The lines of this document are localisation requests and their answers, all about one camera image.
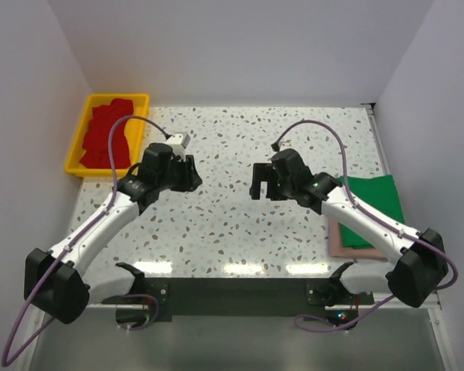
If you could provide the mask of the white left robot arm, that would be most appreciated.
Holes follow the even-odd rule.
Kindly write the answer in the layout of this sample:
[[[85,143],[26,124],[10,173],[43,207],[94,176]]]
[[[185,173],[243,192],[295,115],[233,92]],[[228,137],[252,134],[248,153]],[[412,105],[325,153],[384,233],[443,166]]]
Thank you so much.
[[[24,299],[63,324],[76,320],[91,304],[120,296],[140,301],[145,275],[121,263],[123,277],[88,284],[83,277],[97,255],[155,203],[164,191],[193,192],[202,179],[194,157],[186,154],[189,135],[178,132],[163,143],[151,143],[142,161],[117,180],[102,205],[74,232],[47,251],[33,250],[26,258]]]

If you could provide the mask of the green t shirt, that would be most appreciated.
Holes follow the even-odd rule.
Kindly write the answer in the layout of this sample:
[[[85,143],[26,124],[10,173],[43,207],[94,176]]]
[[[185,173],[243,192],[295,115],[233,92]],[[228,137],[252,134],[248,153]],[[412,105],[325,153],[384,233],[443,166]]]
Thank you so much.
[[[349,176],[348,180],[352,194],[359,196],[364,202],[397,222],[405,223],[397,187],[392,175],[382,175],[370,179]],[[346,226],[340,225],[339,228],[344,247],[354,247],[356,249],[372,247]]]

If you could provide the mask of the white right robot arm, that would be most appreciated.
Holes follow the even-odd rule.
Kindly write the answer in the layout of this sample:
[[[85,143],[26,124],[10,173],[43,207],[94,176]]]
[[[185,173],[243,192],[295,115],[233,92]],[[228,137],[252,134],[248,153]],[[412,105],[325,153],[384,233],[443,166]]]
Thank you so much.
[[[313,174],[294,149],[280,151],[269,163],[252,168],[250,196],[259,199],[261,184],[272,201],[296,203],[338,222],[384,255],[367,268],[343,264],[330,276],[329,305],[345,304],[356,294],[387,292],[412,307],[420,307],[449,272],[442,236],[432,229],[419,232],[393,220],[353,196],[330,174]]]

